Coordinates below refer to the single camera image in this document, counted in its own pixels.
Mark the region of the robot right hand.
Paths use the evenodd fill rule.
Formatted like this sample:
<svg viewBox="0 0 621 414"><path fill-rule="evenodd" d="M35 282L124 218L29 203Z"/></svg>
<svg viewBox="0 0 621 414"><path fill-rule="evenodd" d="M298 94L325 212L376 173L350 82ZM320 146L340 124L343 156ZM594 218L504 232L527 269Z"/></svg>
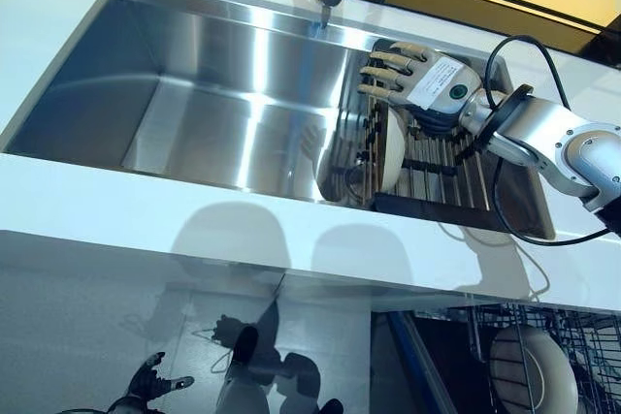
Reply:
<svg viewBox="0 0 621 414"><path fill-rule="evenodd" d="M480 75L449 55L420 44L396 42L370 53L357 90L405 109L431 134L450 133L468 101L482 87Z"/></svg>

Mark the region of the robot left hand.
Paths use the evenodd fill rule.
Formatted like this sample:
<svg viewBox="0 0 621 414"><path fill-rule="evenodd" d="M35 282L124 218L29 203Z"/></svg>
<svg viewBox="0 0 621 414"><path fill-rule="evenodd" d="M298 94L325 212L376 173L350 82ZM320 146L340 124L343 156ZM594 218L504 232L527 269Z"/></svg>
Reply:
<svg viewBox="0 0 621 414"><path fill-rule="evenodd" d="M151 354L134 373L123 396L109 406L107 413L159 413L159 410L149 408L151 401L185 390L195 383L193 376L161 377L157 368L165 355L165 352Z"/></svg>

